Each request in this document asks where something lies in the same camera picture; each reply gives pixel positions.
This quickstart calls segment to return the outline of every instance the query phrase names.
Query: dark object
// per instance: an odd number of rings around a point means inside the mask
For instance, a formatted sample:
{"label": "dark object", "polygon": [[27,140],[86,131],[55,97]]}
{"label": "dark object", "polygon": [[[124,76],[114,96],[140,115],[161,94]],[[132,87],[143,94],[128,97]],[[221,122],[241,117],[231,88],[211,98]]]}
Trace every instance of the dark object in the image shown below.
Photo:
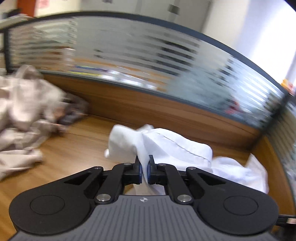
{"label": "dark object", "polygon": [[295,0],[285,0],[295,11],[296,11],[296,2]]}
{"label": "dark object", "polygon": [[168,6],[168,11],[171,12],[171,13],[174,13],[174,14],[178,15],[179,14],[179,11],[180,11],[180,8],[177,7],[177,6],[175,6],[175,5],[170,4]]}
{"label": "dark object", "polygon": [[279,218],[276,222],[277,226],[281,227],[295,227],[296,224],[296,216],[290,216],[290,215],[279,215]]}
{"label": "dark object", "polygon": [[58,119],[57,124],[69,126],[87,115],[89,104],[82,98],[67,93],[64,101],[68,103],[64,115]]}
{"label": "dark object", "polygon": [[3,33],[3,49],[2,52],[4,53],[4,61],[5,61],[5,68],[6,73],[12,74],[13,69],[11,68],[11,61],[10,61],[10,50],[9,50],[9,30],[7,28],[2,30]]}
{"label": "dark object", "polygon": [[275,236],[281,241],[296,241],[296,228],[294,226],[280,227]]}
{"label": "dark object", "polygon": [[147,168],[166,195],[122,195],[141,183],[138,158],[21,193],[9,207],[11,240],[276,240],[278,207],[268,195],[196,167],[156,165],[152,155]]}
{"label": "dark object", "polygon": [[11,11],[9,11],[9,12],[5,12],[5,13],[3,13],[3,19],[5,19],[5,18],[9,18],[9,17],[12,17],[12,16],[15,16],[15,15],[18,15],[18,14],[20,14],[21,13],[21,9],[19,9],[19,8],[17,8],[17,9],[13,9],[13,10],[11,10]]}

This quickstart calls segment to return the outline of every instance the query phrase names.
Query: white wall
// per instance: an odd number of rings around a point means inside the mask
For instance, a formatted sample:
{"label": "white wall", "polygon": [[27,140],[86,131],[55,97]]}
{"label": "white wall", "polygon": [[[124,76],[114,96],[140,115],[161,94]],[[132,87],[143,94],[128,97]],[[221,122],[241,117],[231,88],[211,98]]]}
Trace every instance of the white wall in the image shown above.
{"label": "white wall", "polygon": [[170,12],[168,7],[174,0],[144,0],[141,6],[141,15],[168,20]]}
{"label": "white wall", "polygon": [[234,47],[244,24],[250,0],[213,0],[203,33]]}
{"label": "white wall", "polygon": [[81,0],[49,0],[47,7],[39,8],[39,1],[36,1],[35,17],[41,17],[63,12],[75,12],[80,10]]}
{"label": "white wall", "polygon": [[174,23],[201,31],[209,10],[209,0],[180,0]]}
{"label": "white wall", "polygon": [[82,11],[115,11],[135,13],[137,0],[112,0],[112,3],[103,0],[81,0]]}
{"label": "white wall", "polygon": [[296,12],[284,0],[251,0],[234,49],[281,83],[296,51],[295,23]]}
{"label": "white wall", "polygon": [[17,8],[17,0],[5,0],[0,4],[0,14]]}

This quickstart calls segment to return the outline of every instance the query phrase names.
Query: black circular mount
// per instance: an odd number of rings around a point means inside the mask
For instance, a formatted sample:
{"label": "black circular mount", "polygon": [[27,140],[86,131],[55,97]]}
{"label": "black circular mount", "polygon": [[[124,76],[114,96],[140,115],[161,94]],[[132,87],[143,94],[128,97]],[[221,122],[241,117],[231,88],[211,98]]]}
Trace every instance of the black circular mount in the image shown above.
{"label": "black circular mount", "polygon": [[279,215],[271,197],[238,184],[208,190],[198,201],[197,211],[208,225],[232,235],[265,232]]}
{"label": "black circular mount", "polygon": [[50,183],[25,191],[9,207],[14,225],[36,235],[63,233],[82,223],[90,211],[89,200],[75,185]]}

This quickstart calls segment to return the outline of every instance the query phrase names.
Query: glass partition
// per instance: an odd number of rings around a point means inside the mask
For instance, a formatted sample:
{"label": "glass partition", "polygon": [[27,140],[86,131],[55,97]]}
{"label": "glass partition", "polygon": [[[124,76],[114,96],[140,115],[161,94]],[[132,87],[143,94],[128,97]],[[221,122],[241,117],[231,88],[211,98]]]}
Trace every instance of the glass partition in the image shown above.
{"label": "glass partition", "polygon": [[269,128],[268,138],[283,164],[296,201],[296,99],[289,101],[283,113]]}
{"label": "glass partition", "polygon": [[263,128],[287,92],[226,45],[133,14],[80,12],[16,24],[10,65],[118,83]]}

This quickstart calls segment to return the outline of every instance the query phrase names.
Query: wooden desk surface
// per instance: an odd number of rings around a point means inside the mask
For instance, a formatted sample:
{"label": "wooden desk surface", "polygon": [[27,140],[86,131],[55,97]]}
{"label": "wooden desk surface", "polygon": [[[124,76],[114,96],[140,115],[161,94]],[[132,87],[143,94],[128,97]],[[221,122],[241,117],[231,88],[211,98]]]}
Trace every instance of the wooden desk surface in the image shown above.
{"label": "wooden desk surface", "polygon": [[[52,136],[41,147],[44,161],[34,168],[13,174],[0,182],[0,241],[8,240],[15,229],[8,215],[12,199],[19,193],[80,172],[93,166],[112,169],[117,164],[104,158],[108,136],[114,124],[90,116],[70,127],[64,137]],[[122,123],[129,127],[138,126]],[[249,152],[211,146],[215,156],[229,156],[245,164]]]}

